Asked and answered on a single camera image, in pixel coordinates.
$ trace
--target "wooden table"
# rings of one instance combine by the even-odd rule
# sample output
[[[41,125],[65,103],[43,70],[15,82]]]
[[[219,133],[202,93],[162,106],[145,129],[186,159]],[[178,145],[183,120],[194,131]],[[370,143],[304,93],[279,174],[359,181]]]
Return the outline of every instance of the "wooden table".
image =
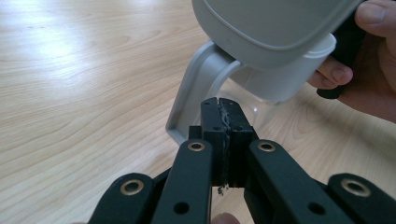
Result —
[[[1,1],[0,223],[87,222],[117,177],[170,167],[164,125],[206,40],[190,1]],[[261,137],[319,181],[349,172],[396,197],[395,131],[306,86]],[[252,223],[242,201],[214,196],[212,215]]]

